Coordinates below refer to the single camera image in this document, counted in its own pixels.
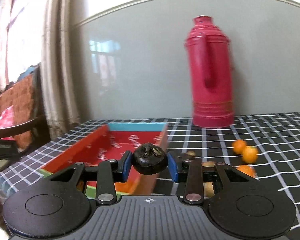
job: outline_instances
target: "dark round fruit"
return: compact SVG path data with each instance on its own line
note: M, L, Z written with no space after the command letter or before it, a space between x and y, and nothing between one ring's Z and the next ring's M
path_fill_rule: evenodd
M163 171L168 165L168 158L159 146L144 143L134 151L132 165L137 172L151 175Z

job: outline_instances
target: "red cloth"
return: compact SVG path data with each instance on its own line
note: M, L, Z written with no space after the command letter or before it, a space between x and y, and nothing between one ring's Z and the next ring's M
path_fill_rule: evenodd
M7 128L13 126L13 106L4 110L0 116L0 128ZM14 140L12 136L1 138L3 140Z

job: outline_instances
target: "red thermos flask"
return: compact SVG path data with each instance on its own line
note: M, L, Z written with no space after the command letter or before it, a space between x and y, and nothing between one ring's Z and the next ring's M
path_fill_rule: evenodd
M221 128L234 121L229 39L209 16L194 18L186 39L191 73L193 123Z

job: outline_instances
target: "chair backrest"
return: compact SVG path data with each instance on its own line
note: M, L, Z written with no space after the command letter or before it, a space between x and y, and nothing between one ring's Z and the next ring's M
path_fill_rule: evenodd
M39 66L36 66L29 75L0 95L0 115L13 105L14 125L44 114L39 71ZM25 149L32 142L31 131L15 135L14 139L19 148Z

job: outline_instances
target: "white grid pattern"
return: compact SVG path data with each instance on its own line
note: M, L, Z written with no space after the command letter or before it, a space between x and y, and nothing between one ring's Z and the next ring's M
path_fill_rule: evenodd
M289 235L300 239L300 113L239 116L234 124L223 129L202 129L188 118L116 120L116 122L169 122L169 149L185 153L196 152L202 161L223 161L234 167L242 164L239 155L234 155L231 143L244 139L260 150L257 163L252 164L258 179L270 187L285 192L295 203L298 214ZM0 190L12 194L40 178L37 170L66 147L112 120L85 122L56 142L24 157L0 174ZM182 196L184 185L172 182L168 173L162 172L152 195L177 194Z

